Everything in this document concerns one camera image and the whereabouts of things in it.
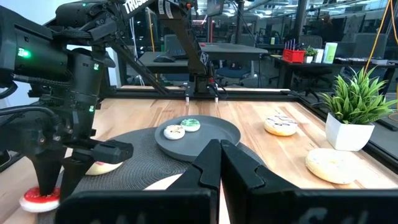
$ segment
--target red frosted donut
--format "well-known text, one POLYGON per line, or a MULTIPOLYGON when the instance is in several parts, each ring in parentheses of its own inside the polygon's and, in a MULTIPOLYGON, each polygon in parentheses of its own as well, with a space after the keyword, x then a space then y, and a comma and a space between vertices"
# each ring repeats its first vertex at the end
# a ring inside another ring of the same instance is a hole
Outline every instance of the red frosted donut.
POLYGON ((60 188, 54 188, 54 191, 50 195, 40 195, 39 187, 29 189, 21 199, 19 203, 25 211, 28 212, 48 212, 56 209, 59 206, 60 201, 60 188))

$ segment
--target red container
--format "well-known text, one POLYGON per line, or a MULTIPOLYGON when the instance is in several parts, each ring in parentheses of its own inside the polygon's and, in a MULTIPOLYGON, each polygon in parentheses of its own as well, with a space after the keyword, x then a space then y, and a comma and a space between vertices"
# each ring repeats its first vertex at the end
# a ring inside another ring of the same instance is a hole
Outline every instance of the red container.
POLYGON ((283 60, 290 63, 303 63, 305 50, 284 49, 283 60))

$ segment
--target green indicator light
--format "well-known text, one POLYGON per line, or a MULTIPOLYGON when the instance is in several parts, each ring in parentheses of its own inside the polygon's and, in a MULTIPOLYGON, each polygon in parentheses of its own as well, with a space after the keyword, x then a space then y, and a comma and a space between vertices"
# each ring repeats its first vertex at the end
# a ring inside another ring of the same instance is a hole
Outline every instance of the green indicator light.
POLYGON ((30 58, 30 56, 32 56, 32 54, 28 50, 18 48, 18 56, 23 57, 23 58, 30 58))

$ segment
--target gray plate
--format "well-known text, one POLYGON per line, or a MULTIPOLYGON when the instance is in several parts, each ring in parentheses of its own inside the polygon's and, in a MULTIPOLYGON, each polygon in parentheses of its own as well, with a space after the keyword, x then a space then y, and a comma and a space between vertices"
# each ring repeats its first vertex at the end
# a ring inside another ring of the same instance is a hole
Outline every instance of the gray plate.
POLYGON ((229 121, 202 115, 182 116, 168 120, 155 131, 155 140, 167 155, 188 162, 194 161, 212 139, 225 139, 238 145, 241 132, 229 121), (200 122, 200 129, 192 133, 185 132, 184 137, 178 140, 168 140, 164 136, 163 131, 167 126, 179 125, 183 119, 187 118, 197 119, 200 122))

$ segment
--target white pot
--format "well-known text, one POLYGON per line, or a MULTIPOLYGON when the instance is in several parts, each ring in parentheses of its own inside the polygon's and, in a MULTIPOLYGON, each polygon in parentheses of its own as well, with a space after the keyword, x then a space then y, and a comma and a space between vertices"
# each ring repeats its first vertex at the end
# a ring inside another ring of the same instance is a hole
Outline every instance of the white pot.
POLYGON ((342 124, 328 113, 326 138, 337 150, 359 151, 371 138, 374 125, 342 124))
POLYGON ((311 63, 312 60, 313 60, 313 56, 305 56, 305 57, 304 57, 305 63, 311 63))

